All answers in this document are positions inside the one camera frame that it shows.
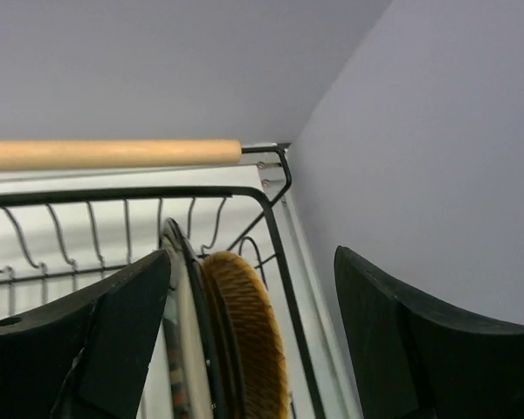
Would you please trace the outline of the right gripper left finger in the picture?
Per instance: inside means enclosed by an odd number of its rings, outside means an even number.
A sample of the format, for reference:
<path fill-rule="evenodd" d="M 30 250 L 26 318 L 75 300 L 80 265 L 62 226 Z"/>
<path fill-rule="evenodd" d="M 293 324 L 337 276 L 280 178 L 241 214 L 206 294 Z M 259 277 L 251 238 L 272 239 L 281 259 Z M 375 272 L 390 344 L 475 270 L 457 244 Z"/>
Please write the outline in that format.
<path fill-rule="evenodd" d="M 0 418 L 134 418 L 169 290 L 166 251 L 0 320 Z"/>

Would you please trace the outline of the woven bamboo round plate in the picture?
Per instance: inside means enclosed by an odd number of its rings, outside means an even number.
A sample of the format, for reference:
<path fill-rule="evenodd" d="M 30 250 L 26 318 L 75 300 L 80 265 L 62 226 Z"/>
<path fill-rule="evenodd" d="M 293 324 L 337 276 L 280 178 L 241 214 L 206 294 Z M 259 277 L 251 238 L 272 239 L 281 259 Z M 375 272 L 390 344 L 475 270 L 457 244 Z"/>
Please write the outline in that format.
<path fill-rule="evenodd" d="M 286 352 L 262 279 L 245 259 L 229 251 L 209 255 L 202 274 L 231 322 L 245 406 L 239 416 L 289 417 Z"/>

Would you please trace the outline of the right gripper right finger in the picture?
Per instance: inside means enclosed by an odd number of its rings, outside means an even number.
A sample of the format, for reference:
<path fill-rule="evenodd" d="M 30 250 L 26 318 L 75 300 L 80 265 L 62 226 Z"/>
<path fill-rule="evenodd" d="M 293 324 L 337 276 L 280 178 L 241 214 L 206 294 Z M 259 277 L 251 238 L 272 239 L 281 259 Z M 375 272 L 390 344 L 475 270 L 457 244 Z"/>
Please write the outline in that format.
<path fill-rule="evenodd" d="M 366 418 L 524 418 L 524 326 L 405 284 L 354 251 L 334 280 Z"/>

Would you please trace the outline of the black rimmed beige plate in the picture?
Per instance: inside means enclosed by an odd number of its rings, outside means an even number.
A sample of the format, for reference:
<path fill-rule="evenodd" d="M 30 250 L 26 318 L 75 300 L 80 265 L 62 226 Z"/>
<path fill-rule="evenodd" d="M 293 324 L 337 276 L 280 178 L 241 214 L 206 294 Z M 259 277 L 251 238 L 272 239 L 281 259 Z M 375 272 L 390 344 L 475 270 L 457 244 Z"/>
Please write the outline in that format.
<path fill-rule="evenodd" d="M 159 247 L 170 260 L 162 330 L 173 417 L 243 418 L 243 369 L 221 292 L 175 219 L 162 223 Z"/>

